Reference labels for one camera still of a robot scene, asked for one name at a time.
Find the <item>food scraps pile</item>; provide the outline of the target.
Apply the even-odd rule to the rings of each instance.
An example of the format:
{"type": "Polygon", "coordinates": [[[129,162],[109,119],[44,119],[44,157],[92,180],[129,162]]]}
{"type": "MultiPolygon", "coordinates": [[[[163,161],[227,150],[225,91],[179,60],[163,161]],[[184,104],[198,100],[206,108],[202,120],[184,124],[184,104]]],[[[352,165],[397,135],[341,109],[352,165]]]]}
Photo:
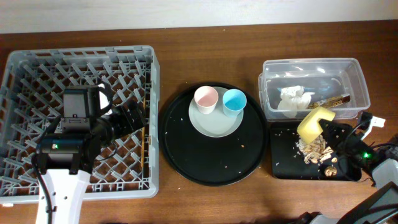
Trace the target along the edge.
{"type": "Polygon", "coordinates": [[[332,163],[338,162],[337,157],[332,157],[334,150],[330,146],[326,145],[326,140],[322,135],[319,135],[315,140],[308,144],[302,138],[299,138],[295,145],[298,147],[298,153],[303,155],[303,161],[306,164],[323,163],[329,159],[331,159],[332,163]]]}

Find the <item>yellow bowl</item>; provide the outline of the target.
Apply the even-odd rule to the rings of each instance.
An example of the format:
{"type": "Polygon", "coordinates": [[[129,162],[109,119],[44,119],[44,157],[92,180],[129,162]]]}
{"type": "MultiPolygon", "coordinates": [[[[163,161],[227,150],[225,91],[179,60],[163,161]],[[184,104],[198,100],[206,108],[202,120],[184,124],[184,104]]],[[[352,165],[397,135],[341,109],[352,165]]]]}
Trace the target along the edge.
{"type": "Polygon", "coordinates": [[[325,119],[327,121],[332,121],[335,115],[335,112],[319,106],[311,110],[302,120],[297,128],[297,133],[305,144],[310,144],[323,132],[319,125],[319,120],[325,119]]]}

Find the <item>brown gold snack wrapper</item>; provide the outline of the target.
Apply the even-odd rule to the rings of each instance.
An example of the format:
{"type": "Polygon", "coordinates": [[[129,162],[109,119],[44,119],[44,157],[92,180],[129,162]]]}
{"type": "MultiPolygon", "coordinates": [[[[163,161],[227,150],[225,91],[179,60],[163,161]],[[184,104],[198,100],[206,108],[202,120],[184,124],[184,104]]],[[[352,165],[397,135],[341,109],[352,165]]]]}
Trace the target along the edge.
{"type": "Polygon", "coordinates": [[[347,103],[351,100],[350,94],[343,94],[343,95],[338,95],[334,96],[325,100],[320,100],[318,102],[312,103],[308,106],[308,109],[314,109],[319,106],[324,107],[324,108],[334,108],[336,106],[342,105],[344,103],[347,103]]]}

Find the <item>white paper napkin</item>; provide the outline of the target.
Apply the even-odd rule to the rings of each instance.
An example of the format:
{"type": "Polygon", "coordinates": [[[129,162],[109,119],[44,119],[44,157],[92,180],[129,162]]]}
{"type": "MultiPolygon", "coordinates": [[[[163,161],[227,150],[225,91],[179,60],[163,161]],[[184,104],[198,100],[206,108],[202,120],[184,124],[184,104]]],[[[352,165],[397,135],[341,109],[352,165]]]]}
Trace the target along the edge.
{"type": "Polygon", "coordinates": [[[290,86],[280,90],[281,101],[277,109],[288,118],[295,118],[298,110],[307,109],[314,92],[305,92],[303,86],[290,86]]]}

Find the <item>pink plastic cup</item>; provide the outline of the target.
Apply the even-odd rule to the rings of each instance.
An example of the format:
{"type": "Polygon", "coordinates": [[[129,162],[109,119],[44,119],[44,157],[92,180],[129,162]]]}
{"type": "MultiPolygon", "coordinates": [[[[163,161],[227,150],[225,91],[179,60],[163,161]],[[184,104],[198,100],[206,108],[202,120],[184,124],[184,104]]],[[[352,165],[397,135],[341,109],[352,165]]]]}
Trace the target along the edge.
{"type": "Polygon", "coordinates": [[[194,101],[202,114],[210,114],[218,102],[218,92],[212,86],[201,86],[194,93],[194,101]]]}

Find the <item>blue plastic cup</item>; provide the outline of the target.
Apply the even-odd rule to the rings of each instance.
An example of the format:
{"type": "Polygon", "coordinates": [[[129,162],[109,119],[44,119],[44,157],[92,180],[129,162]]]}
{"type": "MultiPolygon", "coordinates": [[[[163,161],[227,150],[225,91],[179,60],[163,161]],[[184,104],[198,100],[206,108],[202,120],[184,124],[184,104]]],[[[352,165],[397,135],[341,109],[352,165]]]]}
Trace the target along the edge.
{"type": "Polygon", "coordinates": [[[247,104],[246,95],[238,89],[230,89],[222,97],[223,113],[228,117],[238,116],[247,104]]]}

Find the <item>light grey round plate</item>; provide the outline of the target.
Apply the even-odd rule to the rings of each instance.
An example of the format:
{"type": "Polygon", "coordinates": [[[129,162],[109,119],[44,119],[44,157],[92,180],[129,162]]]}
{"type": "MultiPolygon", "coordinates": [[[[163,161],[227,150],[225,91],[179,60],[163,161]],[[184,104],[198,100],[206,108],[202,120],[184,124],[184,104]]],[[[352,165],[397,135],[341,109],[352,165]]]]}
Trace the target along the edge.
{"type": "Polygon", "coordinates": [[[195,100],[192,99],[188,116],[191,124],[199,133],[212,138],[222,138],[239,128],[243,121],[244,111],[235,117],[226,116],[223,111],[222,98],[220,98],[210,114],[203,114],[199,112],[195,100]]]}

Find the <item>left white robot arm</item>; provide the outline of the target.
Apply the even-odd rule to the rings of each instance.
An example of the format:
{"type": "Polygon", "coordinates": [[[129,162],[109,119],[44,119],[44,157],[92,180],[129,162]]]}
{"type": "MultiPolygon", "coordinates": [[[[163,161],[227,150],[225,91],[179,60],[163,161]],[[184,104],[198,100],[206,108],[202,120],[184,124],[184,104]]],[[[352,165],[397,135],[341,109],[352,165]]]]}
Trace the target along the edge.
{"type": "Polygon", "coordinates": [[[40,187],[36,222],[78,223],[101,149],[145,125],[144,106],[114,106],[109,84],[66,88],[63,114],[39,137],[31,159],[40,187]]]}

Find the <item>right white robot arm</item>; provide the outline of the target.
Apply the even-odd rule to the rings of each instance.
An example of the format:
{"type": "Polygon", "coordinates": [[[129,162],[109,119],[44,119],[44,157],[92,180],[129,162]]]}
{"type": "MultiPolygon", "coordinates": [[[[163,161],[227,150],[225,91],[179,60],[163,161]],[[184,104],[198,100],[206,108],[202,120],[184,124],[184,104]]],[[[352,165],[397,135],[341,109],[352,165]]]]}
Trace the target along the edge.
{"type": "Polygon", "coordinates": [[[382,128],[385,122],[385,119],[370,116],[351,127],[319,120],[324,138],[332,148],[367,173],[377,190],[341,218],[305,212],[294,223],[384,223],[397,215],[397,141],[372,146],[363,141],[373,127],[382,128]]]}

